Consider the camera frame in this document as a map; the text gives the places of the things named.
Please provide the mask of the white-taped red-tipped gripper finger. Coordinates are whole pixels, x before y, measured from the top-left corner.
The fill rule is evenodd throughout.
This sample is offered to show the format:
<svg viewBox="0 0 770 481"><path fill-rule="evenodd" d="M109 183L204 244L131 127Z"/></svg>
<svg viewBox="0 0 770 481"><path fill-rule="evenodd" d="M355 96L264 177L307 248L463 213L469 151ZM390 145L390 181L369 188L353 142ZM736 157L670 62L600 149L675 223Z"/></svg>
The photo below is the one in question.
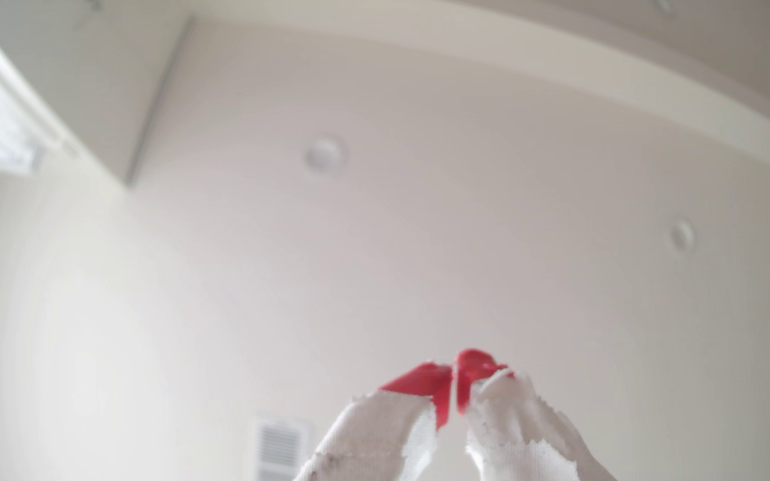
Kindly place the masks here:
<svg viewBox="0 0 770 481"><path fill-rule="evenodd" d="M614 480L530 377L492 355L458 354L456 394L468 424L466 452L482 480Z"/></svg>
<svg viewBox="0 0 770 481"><path fill-rule="evenodd" d="M296 480L417 480L448 421L453 366L422 363L353 400Z"/></svg>

